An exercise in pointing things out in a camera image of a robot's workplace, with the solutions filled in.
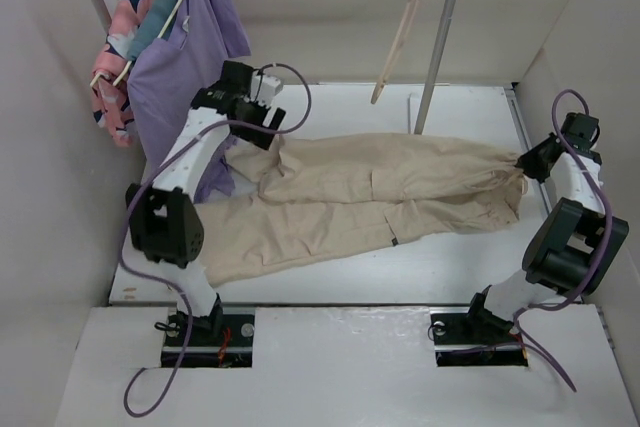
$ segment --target cable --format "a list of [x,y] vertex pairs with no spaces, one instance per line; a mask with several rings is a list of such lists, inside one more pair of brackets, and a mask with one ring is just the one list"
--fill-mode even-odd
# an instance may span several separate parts
[[569,155],[575,161],[575,163],[578,164],[578,167],[580,167],[580,170],[585,176],[589,184],[589,187],[591,187],[591,190],[593,190],[593,192],[600,198],[600,201],[602,202],[602,206],[604,207],[604,212],[605,212],[604,232],[602,234],[602,238],[600,239],[600,242],[598,243],[598,246],[596,247],[593,253],[593,257],[591,259],[591,263],[589,265],[589,270],[587,271],[587,275],[585,275],[584,279],[582,279],[582,282],[580,282],[578,287],[576,287],[573,291],[569,292],[569,294],[566,295],[566,299],[559,304],[556,304],[556,305],[532,304],[528,306],[526,309],[523,308],[518,310],[513,316],[513,323],[523,337],[527,338],[531,343],[533,343],[537,347],[537,349],[539,349],[539,351],[544,352],[544,357],[546,357],[547,362],[549,362],[554,367],[554,369],[558,371],[558,373],[562,376],[562,378],[567,383],[567,385],[569,385],[571,390],[576,392],[575,385],[573,384],[569,376],[566,374],[564,369],[562,369],[558,361],[553,357],[553,355],[548,350],[546,350],[538,341],[536,341],[530,334],[528,334],[520,325],[520,317],[525,312],[528,312],[529,310],[540,309],[540,310],[545,310],[547,312],[557,312],[559,310],[564,309],[568,305],[572,304],[578,297],[580,297],[585,291],[585,289],[587,288],[587,286],[589,285],[589,282],[591,281],[595,273],[598,271],[598,267],[600,266],[600,263],[602,262],[602,258],[604,257],[604,253],[607,249],[607,246],[609,245],[609,239],[611,238],[611,230],[613,226],[613,209],[611,208],[609,199],[607,199],[607,196],[602,191],[602,189],[600,189],[600,186],[597,185],[596,181],[593,180],[593,178],[591,177],[591,175],[587,170],[587,167],[584,165],[584,162],[582,162],[582,160],[580,159],[580,156],[577,154],[575,149],[569,144],[569,142],[567,142],[567,139],[562,133],[562,130],[560,129],[560,125],[558,123],[558,118],[556,115],[558,110],[558,104],[560,103],[560,100],[567,94],[572,94],[575,97],[577,97],[578,100],[582,103],[582,106],[584,107],[585,114],[589,115],[589,106],[587,104],[587,101],[584,99],[584,97],[582,97],[582,95],[580,95],[578,92],[576,92],[573,89],[566,89],[560,92],[553,101],[553,106],[551,107],[551,122],[553,123],[553,129],[555,130],[556,135],[560,140],[560,143],[562,144],[564,149],[569,153]]
[[600,126],[596,126],[596,133],[593,136],[593,139],[591,139],[591,146],[596,145],[596,142],[598,141],[598,139],[600,138]]
[[229,347],[229,342],[231,342],[231,329],[227,327],[223,332],[224,341],[218,349],[218,361],[220,362],[220,366],[222,366],[222,361],[224,360],[224,356],[227,355],[227,347]]
[[153,324],[153,328],[160,332],[180,332],[180,328],[177,325],[170,325],[165,322],[156,322]]
[[167,287],[169,287],[172,290],[174,290],[175,292],[177,292],[178,295],[180,296],[180,298],[182,299],[182,301],[184,302],[185,308],[187,309],[187,329],[185,331],[184,342],[182,343],[182,347],[180,349],[180,353],[178,354],[178,358],[177,358],[176,363],[175,363],[175,365],[173,367],[173,370],[171,371],[171,374],[169,375],[169,379],[167,380],[167,383],[165,384],[164,389],[160,393],[160,396],[158,397],[158,400],[156,400],[155,403],[151,407],[149,407],[147,410],[145,410],[143,412],[135,412],[135,411],[133,411],[131,409],[131,407],[129,406],[129,393],[130,393],[131,388],[133,387],[133,384],[135,383],[135,381],[147,369],[146,368],[140,369],[132,377],[131,381],[129,381],[129,385],[127,386],[127,388],[126,388],[126,390],[124,392],[123,405],[124,405],[125,411],[131,417],[134,417],[134,418],[146,417],[147,415],[152,413],[154,410],[156,410],[158,408],[158,406],[162,403],[162,401],[166,397],[167,393],[169,392],[169,389],[171,388],[171,384],[173,384],[173,380],[174,380],[176,374],[178,373],[178,369],[180,368],[180,365],[182,364],[182,361],[184,360],[184,356],[185,356],[185,354],[187,352],[187,347],[189,346],[189,340],[191,339],[191,333],[192,333],[192,330],[193,330],[193,309],[191,307],[191,304],[189,303],[189,299],[187,298],[187,295],[182,290],[182,288],[178,284],[176,284],[175,282],[172,282],[170,280],[163,279],[162,277],[158,277],[156,275],[145,274],[144,272],[139,272],[139,271],[137,271],[135,269],[132,269],[127,264],[127,262],[125,261],[125,259],[124,259],[124,246],[125,246],[125,242],[126,242],[126,239],[127,239],[127,232],[129,230],[129,220],[131,219],[131,214],[133,213],[133,210],[135,209],[136,205],[140,201],[140,198],[142,197],[144,192],[153,184],[153,181],[162,172],[164,172],[171,164],[173,164],[176,160],[178,160],[180,157],[182,157],[189,149],[191,149],[194,145],[196,145],[202,139],[202,137],[204,135],[206,135],[207,133],[209,133],[213,129],[218,128],[218,127],[222,127],[224,125],[230,125],[230,126],[236,126],[236,127],[246,127],[246,128],[257,130],[258,132],[264,132],[264,133],[267,133],[267,134],[282,135],[282,134],[291,133],[291,132],[299,129],[300,127],[302,127],[302,125],[309,118],[309,114],[311,113],[311,90],[309,89],[309,84],[304,79],[302,74],[300,74],[300,72],[298,72],[296,69],[294,69],[293,67],[291,67],[290,65],[287,65],[287,64],[281,64],[281,63],[267,64],[267,65],[261,67],[258,70],[259,71],[264,71],[264,70],[266,70],[268,68],[271,68],[271,67],[281,67],[281,68],[284,68],[284,69],[287,69],[287,70],[291,71],[293,74],[296,75],[296,77],[298,77],[298,79],[300,79],[300,82],[302,82],[302,85],[304,86],[304,88],[306,90],[306,93],[307,93],[307,109],[306,109],[304,115],[302,116],[302,119],[296,125],[294,125],[293,127],[288,128],[288,129],[284,129],[284,130],[272,130],[272,129],[268,129],[266,127],[249,124],[247,122],[242,122],[242,121],[239,121],[239,120],[221,120],[219,122],[215,122],[215,123],[213,123],[211,125],[208,125],[204,129],[202,129],[198,133],[198,135],[196,135],[191,141],[189,141],[182,149],[180,149],[178,152],[176,152],[176,154],[173,155],[171,158],[166,160],[162,165],[160,165],[160,167],[158,167],[149,176],[149,178],[142,184],[142,186],[138,189],[136,194],[133,196],[133,199],[131,200],[131,203],[127,207],[127,215],[126,215],[126,218],[125,218],[125,222],[124,222],[124,226],[122,228],[122,231],[120,232],[119,243],[118,243],[118,250],[119,250],[119,252],[118,252],[118,262],[120,262],[120,265],[122,265],[122,268],[126,272],[128,272],[129,274],[135,275],[136,277],[139,277],[141,279],[152,280],[154,282],[159,282],[161,284],[165,284]]
[[535,352],[536,354],[538,354],[540,357],[542,357],[544,360],[546,360],[551,367],[554,368],[554,370],[556,372],[558,372],[558,374],[560,375],[560,377],[562,377],[562,379],[567,383],[567,385],[571,388],[571,390],[573,390],[574,392],[576,392],[576,387],[573,384],[573,381],[571,380],[571,377],[569,377],[569,374],[567,374],[567,372],[564,370],[564,368],[562,367],[562,365],[560,365],[560,363],[554,359],[553,357],[549,358],[547,356],[547,354],[545,354],[545,350],[544,349],[539,349],[538,347],[531,345],[531,344],[527,344],[526,342],[504,342],[501,344],[495,344],[495,345],[485,345],[483,347],[474,347],[472,349],[464,349],[464,350],[455,350],[454,352],[456,354],[475,354],[478,352],[486,352],[488,350],[495,350],[499,347],[513,347],[513,346],[520,346],[522,348],[526,348],[527,350],[530,350],[531,352]]
[[262,89],[262,80],[264,79],[264,71],[259,70],[258,72],[260,73],[260,82],[258,83],[258,90],[256,91],[256,96],[253,99],[254,102],[258,100],[258,96],[260,95],[260,89]]

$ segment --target cargo pocket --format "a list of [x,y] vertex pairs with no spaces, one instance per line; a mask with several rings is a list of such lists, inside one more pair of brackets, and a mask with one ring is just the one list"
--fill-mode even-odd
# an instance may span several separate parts
[[413,242],[426,234],[424,222],[413,200],[385,209],[384,217],[394,235],[393,245]]

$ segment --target red wire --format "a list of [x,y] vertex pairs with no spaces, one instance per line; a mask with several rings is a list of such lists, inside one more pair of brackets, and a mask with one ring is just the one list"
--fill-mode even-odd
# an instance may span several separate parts
[[516,339],[516,341],[520,344],[520,348],[522,349],[522,355],[524,356],[524,358],[526,360],[526,358],[527,358],[527,349],[525,348],[524,341],[522,340],[522,336],[520,334],[512,334],[511,332],[509,332],[509,335],[511,337],[513,337],[514,339]]
[[222,364],[222,361],[224,360],[224,356],[227,353],[227,347],[229,346],[229,342],[231,341],[231,329],[229,327],[224,329],[223,335],[224,342],[222,342],[220,350],[218,350],[218,360],[220,361],[220,364]]

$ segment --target white wall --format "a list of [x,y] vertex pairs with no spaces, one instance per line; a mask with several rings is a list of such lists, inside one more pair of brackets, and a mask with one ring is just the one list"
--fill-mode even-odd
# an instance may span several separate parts
[[0,423],[48,427],[88,309],[105,301],[142,159],[93,121],[104,33],[89,1],[0,12]]
[[[372,81],[406,0],[234,0],[256,65],[288,62],[312,81]],[[567,0],[459,0],[442,81],[520,80]],[[423,82],[444,0],[422,0],[392,82]]]
[[[640,412],[639,33],[638,0],[570,0],[517,88],[534,142],[551,130],[551,103],[563,88],[580,91],[600,119],[598,151],[605,191],[631,232],[593,300],[604,309],[636,412]],[[578,108],[575,101],[565,105]]]

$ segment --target white floor panel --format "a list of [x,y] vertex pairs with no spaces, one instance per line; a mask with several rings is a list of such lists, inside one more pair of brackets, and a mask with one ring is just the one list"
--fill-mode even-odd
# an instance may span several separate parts
[[[522,318],[576,394],[534,355],[528,368],[438,368],[428,314],[424,307],[259,309],[252,368],[183,369],[156,412],[131,419],[123,393],[138,367],[158,364],[153,323],[167,309],[93,309],[56,426],[636,425],[595,307]],[[142,374],[132,408],[148,408],[168,375]]]
[[[372,106],[372,85],[311,88],[312,114],[292,134],[301,138],[409,132],[422,93],[421,85],[391,85]],[[276,97],[276,105],[287,111],[285,125],[300,118],[305,99],[300,86],[285,87]],[[498,87],[438,86],[425,133],[522,151],[504,89]],[[235,195],[252,188],[238,179]],[[411,244],[231,282],[218,290],[229,303],[467,303],[474,293],[520,268],[524,251],[544,219],[536,189],[530,188],[523,198],[520,217],[518,224],[497,233],[430,235]],[[132,267],[153,272],[153,264],[130,245],[125,258]],[[118,268],[110,301],[114,305],[167,304],[174,298],[164,285],[140,280]]]

